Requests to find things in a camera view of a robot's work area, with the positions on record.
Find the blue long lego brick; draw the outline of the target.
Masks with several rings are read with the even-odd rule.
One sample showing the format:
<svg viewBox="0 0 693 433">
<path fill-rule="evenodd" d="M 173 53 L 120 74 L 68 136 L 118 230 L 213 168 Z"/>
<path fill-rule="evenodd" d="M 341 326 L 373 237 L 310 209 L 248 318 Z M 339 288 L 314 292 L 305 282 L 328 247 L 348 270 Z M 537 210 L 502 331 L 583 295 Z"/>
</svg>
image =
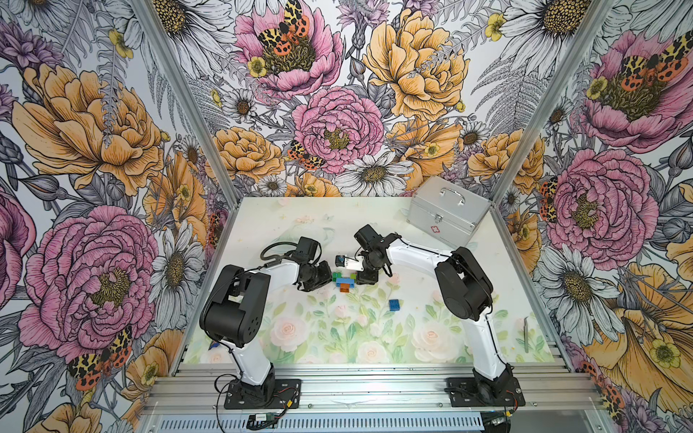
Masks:
<svg viewBox="0 0 693 433">
<path fill-rule="evenodd" d="M 335 280 L 335 283 L 339 288 L 354 288 L 355 287 L 355 281 L 350 278 L 337 278 Z"/>
</svg>

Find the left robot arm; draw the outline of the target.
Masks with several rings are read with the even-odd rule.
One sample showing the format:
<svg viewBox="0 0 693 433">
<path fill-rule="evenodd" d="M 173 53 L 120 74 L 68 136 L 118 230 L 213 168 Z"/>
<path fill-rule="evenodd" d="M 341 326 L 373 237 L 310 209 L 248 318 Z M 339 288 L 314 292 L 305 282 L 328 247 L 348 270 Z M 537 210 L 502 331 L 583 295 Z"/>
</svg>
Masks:
<svg viewBox="0 0 693 433">
<path fill-rule="evenodd" d="M 321 243 L 302 236 L 268 245 L 254 268 L 222 268 L 200 313 L 200 328 L 230 353 L 238 368 L 238 379 L 221 393 L 226 409 L 279 406 L 274 365 L 256 336 L 270 292 L 285 287 L 314 292 L 332 282 L 330 265 L 321 255 Z"/>
</svg>

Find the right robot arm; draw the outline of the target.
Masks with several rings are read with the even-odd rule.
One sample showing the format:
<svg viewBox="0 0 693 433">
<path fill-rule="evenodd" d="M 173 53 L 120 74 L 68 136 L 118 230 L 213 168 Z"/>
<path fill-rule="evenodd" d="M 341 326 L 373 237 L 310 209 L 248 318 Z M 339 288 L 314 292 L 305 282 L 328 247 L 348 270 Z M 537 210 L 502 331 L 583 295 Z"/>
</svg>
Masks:
<svg viewBox="0 0 693 433">
<path fill-rule="evenodd" d="M 447 253 L 412 244 L 397 233 L 381 236 L 365 225 L 355 233 L 358 284 L 378 282 L 381 272 L 391 276 L 394 265 L 433 276 L 448 311 L 462 321 L 472 350 L 473 382 L 452 379 L 451 394 L 461 394 L 479 406 L 518 407 L 519 390 L 512 366 L 503 359 L 492 321 L 493 285 L 466 247 Z"/>
</svg>

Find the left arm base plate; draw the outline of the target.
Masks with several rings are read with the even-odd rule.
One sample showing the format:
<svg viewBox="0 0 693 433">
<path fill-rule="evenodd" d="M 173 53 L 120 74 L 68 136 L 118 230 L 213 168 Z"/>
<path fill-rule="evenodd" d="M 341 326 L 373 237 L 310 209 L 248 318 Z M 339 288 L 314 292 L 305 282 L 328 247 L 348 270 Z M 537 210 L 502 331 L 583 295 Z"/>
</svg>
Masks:
<svg viewBox="0 0 693 433">
<path fill-rule="evenodd" d="M 302 380 L 268 378 L 262 385 L 236 381 L 225 392 L 225 410 L 289 410 L 300 406 Z"/>
</svg>

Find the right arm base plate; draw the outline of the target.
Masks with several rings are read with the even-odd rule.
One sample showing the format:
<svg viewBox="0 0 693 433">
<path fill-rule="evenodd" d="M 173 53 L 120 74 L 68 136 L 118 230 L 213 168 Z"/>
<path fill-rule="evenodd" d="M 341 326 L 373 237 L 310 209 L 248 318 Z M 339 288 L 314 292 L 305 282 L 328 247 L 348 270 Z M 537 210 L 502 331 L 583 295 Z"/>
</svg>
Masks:
<svg viewBox="0 0 693 433">
<path fill-rule="evenodd" d="M 494 381 L 480 377 L 451 377 L 444 392 L 455 408 L 509 408 L 517 410 L 526 405 L 523 390 L 512 376 Z"/>
</svg>

